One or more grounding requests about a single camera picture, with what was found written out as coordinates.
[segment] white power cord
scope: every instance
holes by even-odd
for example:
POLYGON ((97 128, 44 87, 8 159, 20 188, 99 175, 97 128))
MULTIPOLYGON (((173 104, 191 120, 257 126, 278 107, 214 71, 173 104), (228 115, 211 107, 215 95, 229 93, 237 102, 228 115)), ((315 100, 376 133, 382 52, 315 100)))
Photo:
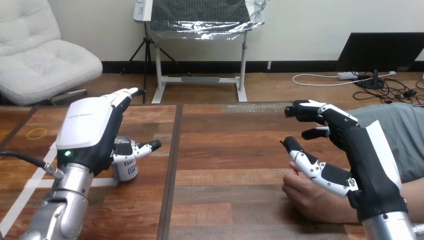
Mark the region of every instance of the white power cord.
MULTIPOLYGON (((378 77, 379 77, 379 78, 383 78, 383 77, 388 77, 388 76, 393 76, 393 75, 396 75, 396 72, 395 72, 395 71, 390 71, 390 72, 389 72, 389 74, 381 75, 381 76, 378 76, 378 77)), ((371 77, 371 78, 367 78, 367 79, 356 80, 356 81, 348 81, 348 82, 337 83, 337 84, 308 84, 308 83, 300 83, 300 82, 295 81, 295 78, 300 77, 300 76, 314 76, 314 77, 328 78, 328 79, 336 79, 336 78, 338 78, 339 76, 324 76, 324 75, 316 75, 316 74, 299 74, 299 75, 294 76, 294 77, 291 79, 291 80, 293 80, 293 82, 294 82, 295 84, 299 84, 299 85, 302 85, 302 86, 314 86, 314 87, 331 87, 331 86, 341 86, 341 85, 354 84, 354 83, 358 83, 358 82, 361 82, 361 81, 367 81, 367 80, 371 80, 371 79, 373 79, 373 78, 371 77)))

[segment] human arm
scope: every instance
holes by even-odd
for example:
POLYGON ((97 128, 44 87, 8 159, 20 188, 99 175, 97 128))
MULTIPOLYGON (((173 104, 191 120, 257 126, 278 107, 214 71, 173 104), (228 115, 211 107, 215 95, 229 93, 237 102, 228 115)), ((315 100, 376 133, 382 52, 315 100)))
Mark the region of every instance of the human arm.
MULTIPOLYGON (((293 162, 283 177, 282 190, 295 208, 307 219, 333 224, 358 223, 357 211, 347 198, 331 194, 299 174, 293 162)), ((412 223, 424 223, 424 178, 402 184, 401 195, 407 201, 408 216, 412 223)))

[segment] tripod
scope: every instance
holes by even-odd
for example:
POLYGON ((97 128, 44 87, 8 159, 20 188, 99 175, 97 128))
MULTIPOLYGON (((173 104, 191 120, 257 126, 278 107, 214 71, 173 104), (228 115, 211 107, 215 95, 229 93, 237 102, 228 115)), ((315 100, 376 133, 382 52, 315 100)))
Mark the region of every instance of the tripod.
MULTIPOLYGON (((149 37, 149 32, 147 31, 147 24, 146 24, 146 22, 144 22, 144 33, 145 33, 145 37, 143 37, 143 42, 140 44, 140 46, 134 52, 134 54, 132 55, 132 57, 129 59, 128 64, 127 64, 127 67, 128 67, 128 65, 130 65, 133 62, 134 57, 139 53, 140 49, 142 49, 143 45, 145 44, 143 88, 144 88, 144 90, 146 90, 148 69, 150 68, 151 64, 153 64, 152 63, 152 56, 151 56, 151 52, 150 52, 150 44, 155 44, 155 42, 149 37)), ((172 63, 175 66, 179 67, 178 62, 171 55, 169 55, 161 47, 159 49, 160 49, 160 51, 163 54, 165 54, 172 61, 172 63)), ((124 74, 125 73, 125 70, 126 70, 126 68, 123 67, 122 68, 122 71, 120 72, 120 74, 124 74)), ((145 103, 146 103, 146 91, 143 94, 143 104, 145 104, 145 103)))

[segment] human hand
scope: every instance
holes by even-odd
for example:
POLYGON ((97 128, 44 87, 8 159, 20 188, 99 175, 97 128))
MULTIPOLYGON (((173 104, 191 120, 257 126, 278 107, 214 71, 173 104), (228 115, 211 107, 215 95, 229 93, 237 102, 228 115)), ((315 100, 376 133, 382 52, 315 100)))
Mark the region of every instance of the human hand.
POLYGON ((358 222, 357 212, 347 198, 331 194, 299 176, 300 170, 294 162, 288 165, 292 170, 284 175, 281 189, 305 218, 333 224, 358 222))

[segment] person lying on table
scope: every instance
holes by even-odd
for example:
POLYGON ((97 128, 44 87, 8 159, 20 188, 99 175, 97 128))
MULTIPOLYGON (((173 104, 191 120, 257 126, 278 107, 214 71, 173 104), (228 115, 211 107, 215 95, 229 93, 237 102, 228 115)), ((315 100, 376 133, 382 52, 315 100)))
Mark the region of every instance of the person lying on table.
MULTIPOLYGON (((407 202, 412 223, 424 223, 424 107, 407 103, 372 105, 347 111, 367 127, 380 122, 402 182, 401 195, 407 202)), ((282 190, 307 219, 325 223, 357 223, 357 211, 348 198, 322 189, 304 176, 294 162, 283 177, 282 190)))

